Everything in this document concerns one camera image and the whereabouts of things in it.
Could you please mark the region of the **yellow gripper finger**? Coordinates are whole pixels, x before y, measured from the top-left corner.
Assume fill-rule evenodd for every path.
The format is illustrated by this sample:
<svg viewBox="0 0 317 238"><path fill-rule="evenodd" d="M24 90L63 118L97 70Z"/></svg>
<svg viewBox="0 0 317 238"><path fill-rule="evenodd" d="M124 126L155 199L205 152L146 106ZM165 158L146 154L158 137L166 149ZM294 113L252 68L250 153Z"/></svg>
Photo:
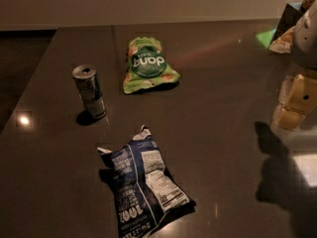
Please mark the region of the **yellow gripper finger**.
<svg viewBox="0 0 317 238"><path fill-rule="evenodd" d="M305 74L287 75L281 85L272 123L294 130L317 107L317 79Z"/></svg>

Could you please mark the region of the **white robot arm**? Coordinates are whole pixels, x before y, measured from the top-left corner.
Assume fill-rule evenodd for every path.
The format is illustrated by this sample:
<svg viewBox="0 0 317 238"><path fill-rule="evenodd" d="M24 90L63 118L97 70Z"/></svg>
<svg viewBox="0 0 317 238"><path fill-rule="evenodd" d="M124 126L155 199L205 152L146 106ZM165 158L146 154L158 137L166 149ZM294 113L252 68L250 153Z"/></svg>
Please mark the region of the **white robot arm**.
<svg viewBox="0 0 317 238"><path fill-rule="evenodd" d="M269 49L291 57L272 124L295 130L317 106L317 1L301 13Z"/></svg>

